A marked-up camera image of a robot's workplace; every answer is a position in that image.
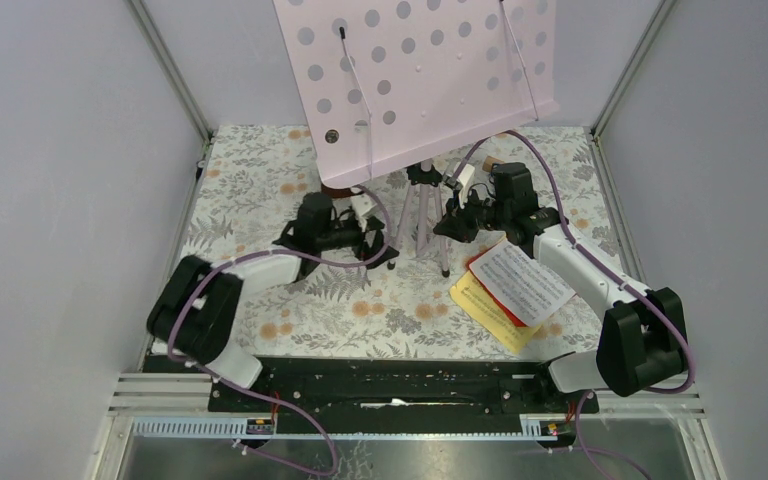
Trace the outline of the pink music stand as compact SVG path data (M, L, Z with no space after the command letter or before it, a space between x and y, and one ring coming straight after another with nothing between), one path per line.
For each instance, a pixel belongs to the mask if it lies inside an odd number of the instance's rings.
M278 1L322 183L342 189L557 112L553 1Z

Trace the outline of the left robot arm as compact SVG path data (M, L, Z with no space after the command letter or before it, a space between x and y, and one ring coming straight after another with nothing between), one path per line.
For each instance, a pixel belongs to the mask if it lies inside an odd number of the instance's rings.
M389 243L393 224L380 198L363 189L374 206L337 211L325 193L305 195L296 216L266 250L214 264L195 255L179 261L147 320L148 333L167 347L170 359L197 366L232 386L232 398L248 411L269 401L270 385L259 377L262 363L232 340L238 304L278 286L297 283L324 253L348 249L350 268L372 269L398 254Z

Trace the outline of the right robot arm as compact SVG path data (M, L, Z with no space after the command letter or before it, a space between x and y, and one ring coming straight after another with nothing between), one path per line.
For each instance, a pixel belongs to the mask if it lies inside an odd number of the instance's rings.
M694 362L678 295L669 288L651 290L589 251L560 205L538 205L524 164L497 165L490 177L494 193L486 200L469 194L464 203L449 201L435 233L468 243L480 230L505 232L602 318L596 349L549 362L548 375L533 386L537 405L557 412L583 390L610 390L622 397L642 390L660 393L660 382L680 373L688 378L675 390L686 390L693 382Z

